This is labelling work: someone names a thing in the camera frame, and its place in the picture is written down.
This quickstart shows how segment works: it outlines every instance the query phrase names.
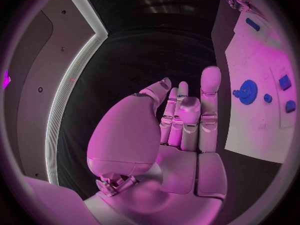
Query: led light strip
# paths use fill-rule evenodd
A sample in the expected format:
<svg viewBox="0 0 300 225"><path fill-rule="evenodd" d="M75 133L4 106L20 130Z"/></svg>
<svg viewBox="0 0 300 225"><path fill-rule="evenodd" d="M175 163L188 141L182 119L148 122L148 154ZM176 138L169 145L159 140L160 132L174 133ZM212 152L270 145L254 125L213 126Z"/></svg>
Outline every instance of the led light strip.
<svg viewBox="0 0 300 225"><path fill-rule="evenodd" d="M68 67L56 91L48 118L45 140L46 168L48 181L51 184L59 185L57 173L57 144L65 107L76 81L101 43L98 37L94 35L84 45Z"/></svg>

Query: pink lighting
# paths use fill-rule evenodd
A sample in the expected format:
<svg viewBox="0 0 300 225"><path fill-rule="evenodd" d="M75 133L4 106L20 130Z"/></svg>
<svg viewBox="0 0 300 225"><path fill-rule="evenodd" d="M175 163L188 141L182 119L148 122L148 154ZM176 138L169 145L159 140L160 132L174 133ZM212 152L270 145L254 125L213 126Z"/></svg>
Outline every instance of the pink lighting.
<svg viewBox="0 0 300 225"><path fill-rule="evenodd" d="M9 77L9 72L6 70L5 72L5 78L3 82L3 90L8 86L8 84L11 82L11 78Z"/></svg>

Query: blue gear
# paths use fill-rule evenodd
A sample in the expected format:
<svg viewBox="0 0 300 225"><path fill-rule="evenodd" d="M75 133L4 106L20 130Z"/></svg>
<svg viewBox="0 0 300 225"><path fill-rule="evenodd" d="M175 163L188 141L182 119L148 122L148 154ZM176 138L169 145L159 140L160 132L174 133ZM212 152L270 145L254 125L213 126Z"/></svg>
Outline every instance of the blue gear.
<svg viewBox="0 0 300 225"><path fill-rule="evenodd" d="M239 100L242 104L252 104L258 96L258 86L252 80L245 81L239 89Z"/></svg>

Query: blue cube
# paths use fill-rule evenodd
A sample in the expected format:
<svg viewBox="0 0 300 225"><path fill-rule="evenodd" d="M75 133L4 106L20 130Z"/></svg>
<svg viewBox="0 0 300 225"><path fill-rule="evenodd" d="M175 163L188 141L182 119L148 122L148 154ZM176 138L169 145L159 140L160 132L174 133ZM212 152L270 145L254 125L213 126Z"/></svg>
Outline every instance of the blue cube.
<svg viewBox="0 0 300 225"><path fill-rule="evenodd" d="M283 91L287 90L290 86L292 86L291 80L289 79L287 74L279 79L279 84Z"/></svg>
<svg viewBox="0 0 300 225"><path fill-rule="evenodd" d="M287 114L296 110L296 103L293 100L289 100L286 102L285 111Z"/></svg>

